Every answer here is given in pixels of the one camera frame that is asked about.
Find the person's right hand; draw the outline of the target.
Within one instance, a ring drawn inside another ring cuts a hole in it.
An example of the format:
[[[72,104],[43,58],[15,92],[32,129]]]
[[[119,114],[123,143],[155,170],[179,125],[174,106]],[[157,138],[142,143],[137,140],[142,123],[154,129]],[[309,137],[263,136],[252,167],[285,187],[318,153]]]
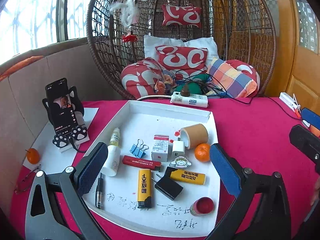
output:
[[[316,202],[316,200],[319,199],[319,191],[320,191],[320,177],[318,177],[318,179],[316,180],[310,205],[313,205]]]

